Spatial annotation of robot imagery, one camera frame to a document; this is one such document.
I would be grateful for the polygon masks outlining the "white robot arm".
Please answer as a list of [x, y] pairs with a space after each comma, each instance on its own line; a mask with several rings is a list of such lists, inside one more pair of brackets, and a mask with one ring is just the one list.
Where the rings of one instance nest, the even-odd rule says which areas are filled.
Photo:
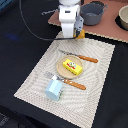
[[59, 0], [59, 21], [65, 38], [77, 37], [83, 28], [80, 0]]

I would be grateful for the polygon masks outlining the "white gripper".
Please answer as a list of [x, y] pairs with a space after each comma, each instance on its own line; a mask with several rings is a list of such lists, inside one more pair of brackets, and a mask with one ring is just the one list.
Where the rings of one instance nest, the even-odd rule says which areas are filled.
[[83, 18], [80, 16], [80, 6], [59, 6], [59, 21], [64, 38], [77, 37], [83, 28]]

